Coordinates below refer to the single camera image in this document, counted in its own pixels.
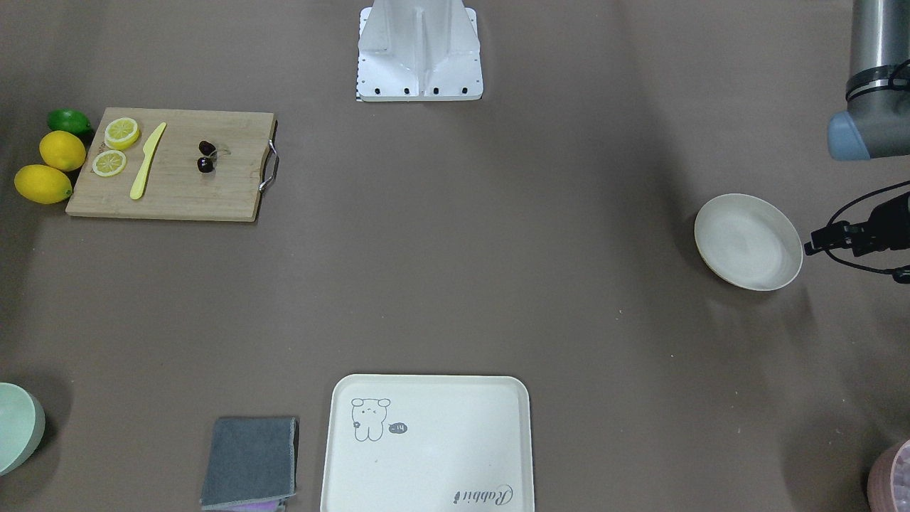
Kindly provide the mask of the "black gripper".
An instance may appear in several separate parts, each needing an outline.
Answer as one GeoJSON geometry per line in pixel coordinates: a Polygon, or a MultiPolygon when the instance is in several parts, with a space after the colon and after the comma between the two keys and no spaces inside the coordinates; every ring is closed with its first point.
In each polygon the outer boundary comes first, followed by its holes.
{"type": "Polygon", "coordinates": [[[855,257],[909,247],[909,192],[873,208],[867,221],[848,225],[847,246],[855,257]]]}

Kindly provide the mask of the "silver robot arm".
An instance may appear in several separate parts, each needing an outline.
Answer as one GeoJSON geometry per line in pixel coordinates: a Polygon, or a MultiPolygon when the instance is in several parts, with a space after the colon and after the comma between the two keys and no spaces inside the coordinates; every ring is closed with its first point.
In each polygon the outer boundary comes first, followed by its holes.
{"type": "Polygon", "coordinates": [[[828,124],[834,160],[908,155],[908,19],[907,1],[852,4],[846,108],[828,124]]]}

